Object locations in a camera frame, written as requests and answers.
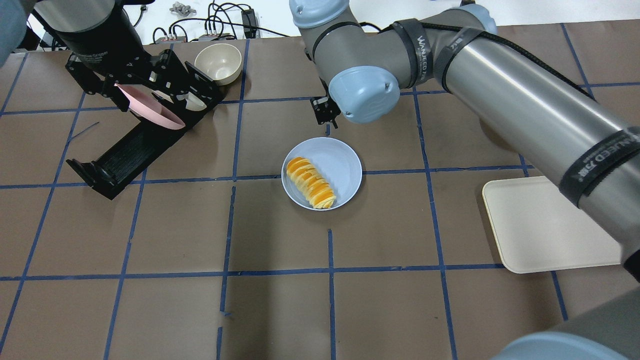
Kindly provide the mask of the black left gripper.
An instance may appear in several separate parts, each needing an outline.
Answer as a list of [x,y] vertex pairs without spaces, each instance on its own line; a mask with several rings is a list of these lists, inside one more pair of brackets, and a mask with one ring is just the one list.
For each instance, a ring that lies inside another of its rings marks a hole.
[[144,53],[134,57],[124,66],[115,70],[96,70],[80,61],[80,56],[72,53],[65,64],[67,72],[73,77],[87,95],[100,95],[111,100],[122,112],[130,109],[128,100],[119,85],[141,85],[151,91],[159,91],[172,98],[176,90],[172,87],[176,80],[170,77],[170,71],[176,66],[176,54],[167,48],[158,55]]

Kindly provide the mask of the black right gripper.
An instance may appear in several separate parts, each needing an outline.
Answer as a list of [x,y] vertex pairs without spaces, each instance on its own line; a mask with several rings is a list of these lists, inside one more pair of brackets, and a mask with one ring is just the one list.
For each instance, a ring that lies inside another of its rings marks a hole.
[[340,116],[341,110],[330,96],[313,96],[310,104],[318,125],[338,126],[336,118]]

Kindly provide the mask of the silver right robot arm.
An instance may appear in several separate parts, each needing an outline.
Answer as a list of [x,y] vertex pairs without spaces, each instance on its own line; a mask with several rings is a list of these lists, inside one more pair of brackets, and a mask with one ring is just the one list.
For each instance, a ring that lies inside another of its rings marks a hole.
[[376,121],[402,89],[435,79],[611,235],[622,266],[639,278],[638,126],[500,37],[485,7],[398,20],[375,35],[347,0],[291,0],[289,8],[326,89],[312,100],[318,123],[338,114]]

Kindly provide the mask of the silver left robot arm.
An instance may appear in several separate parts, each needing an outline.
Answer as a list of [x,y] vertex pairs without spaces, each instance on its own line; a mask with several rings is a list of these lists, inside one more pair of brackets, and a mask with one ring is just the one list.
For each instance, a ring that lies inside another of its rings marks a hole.
[[26,33],[35,13],[71,51],[67,71],[89,95],[101,95],[126,111],[122,89],[142,85],[171,97],[183,95],[185,69],[172,51],[149,54],[121,0],[3,0],[1,62],[5,63]]

